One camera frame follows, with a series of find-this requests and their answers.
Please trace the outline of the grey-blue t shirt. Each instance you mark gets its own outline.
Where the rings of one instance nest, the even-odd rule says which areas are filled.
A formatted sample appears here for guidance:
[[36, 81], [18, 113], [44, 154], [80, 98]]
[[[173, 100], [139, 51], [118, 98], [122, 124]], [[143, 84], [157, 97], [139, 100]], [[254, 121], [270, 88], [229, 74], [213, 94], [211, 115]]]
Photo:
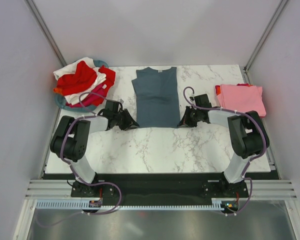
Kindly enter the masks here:
[[136, 71], [136, 122], [141, 128], [176, 128], [180, 121], [177, 68]]

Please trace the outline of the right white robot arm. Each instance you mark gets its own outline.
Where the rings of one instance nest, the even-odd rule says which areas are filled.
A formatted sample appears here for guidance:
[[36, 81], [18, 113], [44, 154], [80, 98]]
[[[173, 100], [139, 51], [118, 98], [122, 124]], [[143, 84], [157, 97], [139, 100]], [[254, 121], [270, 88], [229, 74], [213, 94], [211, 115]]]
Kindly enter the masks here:
[[265, 154], [270, 145], [269, 137], [259, 114], [252, 110], [237, 112], [221, 107], [212, 107], [207, 94], [191, 96], [190, 104], [177, 127], [197, 127], [199, 122], [214, 124], [229, 130], [234, 151], [228, 167], [223, 172], [225, 181], [219, 184], [219, 191], [225, 197], [237, 191], [236, 183], [241, 182], [251, 162]]

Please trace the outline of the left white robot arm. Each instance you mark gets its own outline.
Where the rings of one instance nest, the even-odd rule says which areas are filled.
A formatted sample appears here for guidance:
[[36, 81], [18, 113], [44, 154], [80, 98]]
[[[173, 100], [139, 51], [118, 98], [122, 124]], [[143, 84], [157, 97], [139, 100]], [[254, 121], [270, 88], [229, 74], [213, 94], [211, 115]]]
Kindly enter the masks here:
[[109, 131], [113, 127], [127, 131], [140, 125], [121, 102], [107, 100], [105, 107], [97, 114], [78, 118], [62, 116], [50, 142], [50, 151], [69, 166], [76, 180], [83, 183], [82, 191], [89, 197], [96, 196], [100, 191], [99, 183], [94, 181], [96, 172], [86, 157], [89, 135]]

